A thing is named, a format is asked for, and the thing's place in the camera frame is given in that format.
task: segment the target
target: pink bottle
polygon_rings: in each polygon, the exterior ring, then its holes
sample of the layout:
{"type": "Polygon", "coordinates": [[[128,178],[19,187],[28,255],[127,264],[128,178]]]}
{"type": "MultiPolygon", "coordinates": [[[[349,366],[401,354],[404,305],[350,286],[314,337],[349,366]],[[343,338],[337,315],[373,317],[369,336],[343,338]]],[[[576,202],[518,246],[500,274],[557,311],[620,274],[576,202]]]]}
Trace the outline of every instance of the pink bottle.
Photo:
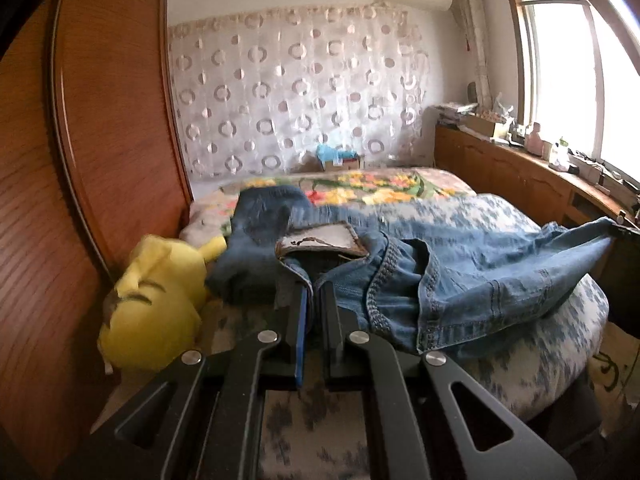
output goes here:
{"type": "Polygon", "coordinates": [[[533,123],[533,129],[531,133],[525,138],[524,149],[532,155],[542,156],[544,149],[544,143],[540,138],[540,124],[533,123]]]}

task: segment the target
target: wooden wardrobe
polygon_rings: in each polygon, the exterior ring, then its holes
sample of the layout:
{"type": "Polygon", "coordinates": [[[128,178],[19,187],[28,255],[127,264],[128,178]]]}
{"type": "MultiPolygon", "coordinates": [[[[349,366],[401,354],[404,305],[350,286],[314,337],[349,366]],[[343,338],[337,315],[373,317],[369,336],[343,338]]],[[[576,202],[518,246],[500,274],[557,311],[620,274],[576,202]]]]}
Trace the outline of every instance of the wooden wardrobe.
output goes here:
{"type": "Polygon", "coordinates": [[[191,201],[166,63],[166,0],[45,0],[0,59],[0,426],[43,478],[114,384],[102,298],[191,201]]]}

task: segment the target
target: metal bolt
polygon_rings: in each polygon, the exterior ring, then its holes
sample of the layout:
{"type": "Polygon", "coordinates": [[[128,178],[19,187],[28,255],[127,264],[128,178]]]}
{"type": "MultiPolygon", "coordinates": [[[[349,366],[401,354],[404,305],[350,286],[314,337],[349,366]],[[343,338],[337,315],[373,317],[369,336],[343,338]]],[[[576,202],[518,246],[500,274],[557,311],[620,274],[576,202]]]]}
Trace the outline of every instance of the metal bolt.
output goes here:
{"type": "Polygon", "coordinates": [[[261,343],[275,343],[278,340],[278,334],[273,330],[263,330],[258,334],[258,341],[261,343]]]}
{"type": "Polygon", "coordinates": [[[433,352],[428,352],[424,355],[424,360],[427,361],[427,364],[431,366],[442,366],[447,362],[447,356],[442,352],[438,352],[434,350],[433,352]]]}
{"type": "Polygon", "coordinates": [[[202,361],[202,354],[197,350],[187,350],[182,354],[182,362],[186,365],[196,365],[202,361]]]}
{"type": "Polygon", "coordinates": [[[364,345],[364,343],[369,342],[369,334],[362,330],[356,330],[349,334],[349,339],[352,343],[356,343],[356,345],[364,345]]]}

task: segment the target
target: yellow plush toy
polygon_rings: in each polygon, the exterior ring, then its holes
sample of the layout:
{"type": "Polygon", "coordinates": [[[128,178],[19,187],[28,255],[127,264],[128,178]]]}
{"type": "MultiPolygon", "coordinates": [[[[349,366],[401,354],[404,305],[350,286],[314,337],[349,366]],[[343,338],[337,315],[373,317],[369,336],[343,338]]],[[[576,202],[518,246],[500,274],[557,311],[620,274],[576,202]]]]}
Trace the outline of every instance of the yellow plush toy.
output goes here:
{"type": "Polygon", "coordinates": [[[118,368],[161,370],[193,348],[206,300],[206,263],[226,248],[223,237],[199,250],[147,235],[104,300],[98,348],[118,368]]]}

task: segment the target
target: blue floral comforter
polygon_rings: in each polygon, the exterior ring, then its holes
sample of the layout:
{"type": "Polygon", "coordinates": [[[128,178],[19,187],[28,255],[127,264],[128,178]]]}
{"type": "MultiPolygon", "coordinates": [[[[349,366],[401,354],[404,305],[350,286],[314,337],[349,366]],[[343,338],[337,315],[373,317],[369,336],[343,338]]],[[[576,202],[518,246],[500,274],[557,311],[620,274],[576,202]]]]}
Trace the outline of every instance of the blue floral comforter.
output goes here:
{"type": "MultiPolygon", "coordinates": [[[[388,220],[415,218],[501,231],[539,229],[507,201],[489,194],[359,207],[388,220]]],[[[212,352],[232,348],[260,330],[271,309],[211,301],[204,311],[201,346],[212,352]]],[[[513,413],[529,420],[556,400],[596,353],[608,312],[604,293],[587,275],[554,313],[531,324],[526,337],[491,358],[467,362],[465,368],[513,413]]],[[[322,383],[319,351],[308,351],[302,390],[268,392],[259,477],[368,478],[368,467],[360,394],[329,393],[322,383]]]]}

